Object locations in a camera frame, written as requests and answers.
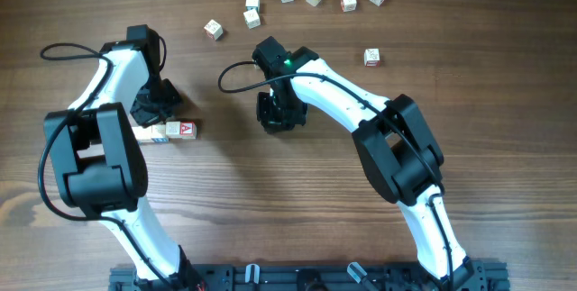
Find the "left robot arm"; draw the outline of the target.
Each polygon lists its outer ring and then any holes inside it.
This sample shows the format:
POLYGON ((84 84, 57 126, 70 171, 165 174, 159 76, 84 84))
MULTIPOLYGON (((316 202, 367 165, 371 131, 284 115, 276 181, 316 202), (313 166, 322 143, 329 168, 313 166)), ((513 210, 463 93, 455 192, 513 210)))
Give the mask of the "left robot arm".
POLYGON ((123 41, 82 50, 79 57, 97 59, 98 69, 75 102, 44 119, 41 200, 66 220, 103 224, 121 243, 133 262, 111 270, 109 289, 205 289, 151 209, 148 169, 131 127, 165 123, 182 103, 160 76, 166 42, 142 24, 128 27, 123 41))

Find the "wooden block blue side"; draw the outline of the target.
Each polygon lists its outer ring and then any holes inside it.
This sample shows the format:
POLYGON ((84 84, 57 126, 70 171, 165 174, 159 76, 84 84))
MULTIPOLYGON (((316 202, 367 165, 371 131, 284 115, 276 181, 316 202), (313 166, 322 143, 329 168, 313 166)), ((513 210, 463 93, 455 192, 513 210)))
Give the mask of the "wooden block blue side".
POLYGON ((169 138, 177 139, 180 137, 180 122, 166 122, 165 123, 166 136, 169 138))

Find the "red letter wooden block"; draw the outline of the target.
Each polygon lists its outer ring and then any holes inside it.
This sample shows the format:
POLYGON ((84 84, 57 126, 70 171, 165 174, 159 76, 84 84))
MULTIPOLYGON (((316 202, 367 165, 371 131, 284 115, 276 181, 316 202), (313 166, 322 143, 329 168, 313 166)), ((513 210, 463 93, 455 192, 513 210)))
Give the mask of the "red letter wooden block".
POLYGON ((195 140, 197 138, 197 126, 194 122, 179 123, 179 137, 186 140, 195 140))

